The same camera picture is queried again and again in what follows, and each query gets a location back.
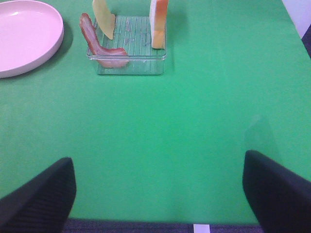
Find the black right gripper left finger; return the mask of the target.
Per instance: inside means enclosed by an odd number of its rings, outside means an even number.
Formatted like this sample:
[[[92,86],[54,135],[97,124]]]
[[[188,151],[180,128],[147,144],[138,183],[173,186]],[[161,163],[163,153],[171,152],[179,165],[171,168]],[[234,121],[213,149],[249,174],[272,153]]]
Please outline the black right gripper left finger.
[[[76,197],[73,160],[61,158],[1,198],[2,233],[59,233]]]

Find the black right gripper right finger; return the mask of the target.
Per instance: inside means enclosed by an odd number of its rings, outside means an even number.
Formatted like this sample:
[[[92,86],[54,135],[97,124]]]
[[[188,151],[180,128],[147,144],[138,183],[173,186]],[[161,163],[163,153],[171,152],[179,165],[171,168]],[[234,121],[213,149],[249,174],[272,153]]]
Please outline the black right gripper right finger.
[[[311,231],[311,183],[256,150],[245,153],[242,186],[265,233]]]

